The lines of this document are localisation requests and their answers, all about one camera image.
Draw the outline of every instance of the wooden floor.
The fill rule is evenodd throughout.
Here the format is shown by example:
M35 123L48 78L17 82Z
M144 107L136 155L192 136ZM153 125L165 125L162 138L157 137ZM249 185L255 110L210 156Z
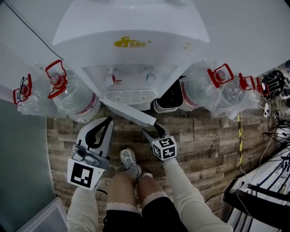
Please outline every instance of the wooden floor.
M210 112L198 108L192 112L175 111L166 114L150 112L157 122L168 127L178 144L177 160L186 175L206 199L222 192L240 173L239 133L236 121L225 116L211 117ZM100 189L106 190L111 178L122 167L119 159L121 149L130 147L134 150L138 164L153 173L163 190L172 196L172 190L166 180L162 163L158 162L150 150L150 145L142 135L141 127L120 116L115 115L102 106L96 118L112 116L114 133L109 156L111 164L103 174ZM260 110L247 110L242 113L243 124L243 164L246 171L259 163L260 156L268 145L269 137L263 135L268 131L268 119L262 116ZM83 124L70 119L48 119L47 138L50 165L56 194L61 197L68 210L75 186L66 182L67 162L72 156L72 146L76 142L79 130ZM269 156L277 148L275 142L269 146L264 157ZM106 195L96 194L99 208L99 223L106 215ZM207 202L214 214L220 214L222 194Z

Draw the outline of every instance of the black shorts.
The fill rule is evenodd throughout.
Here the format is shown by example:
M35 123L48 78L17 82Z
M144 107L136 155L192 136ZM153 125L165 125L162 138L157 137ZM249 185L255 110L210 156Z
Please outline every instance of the black shorts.
M107 210L103 232L116 231L187 232L187 229L182 224L171 200L167 197L161 197L148 203L142 211L142 216L129 211Z

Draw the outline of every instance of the dispenser logo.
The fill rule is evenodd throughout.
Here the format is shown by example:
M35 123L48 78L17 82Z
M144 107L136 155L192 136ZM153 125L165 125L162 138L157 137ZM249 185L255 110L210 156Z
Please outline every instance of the dispenser logo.
M136 39L130 39L130 36L122 37L121 40L118 40L114 43L116 47L120 48L145 48L146 42L141 42Z

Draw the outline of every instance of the sneaker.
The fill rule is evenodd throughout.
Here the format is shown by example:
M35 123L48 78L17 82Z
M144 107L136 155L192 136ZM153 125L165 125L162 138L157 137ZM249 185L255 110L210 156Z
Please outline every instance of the sneaker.
M125 168L139 177L142 173L141 167L136 163L136 158L134 152L130 148L121 150L120 158Z
M144 177L144 176L149 176L149 177L153 178L153 174L150 173L150 172L146 172L146 171L143 171L143 172L142 172L140 178L141 178L141 177Z

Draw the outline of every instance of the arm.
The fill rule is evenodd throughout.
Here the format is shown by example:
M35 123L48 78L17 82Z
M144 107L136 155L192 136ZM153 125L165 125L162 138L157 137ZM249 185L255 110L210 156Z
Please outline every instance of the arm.
M68 232L97 232L98 207L96 188L92 191L78 187L68 210Z
M175 207L189 232L232 232L230 225L216 217L204 203L175 158L164 161L167 180L173 189Z

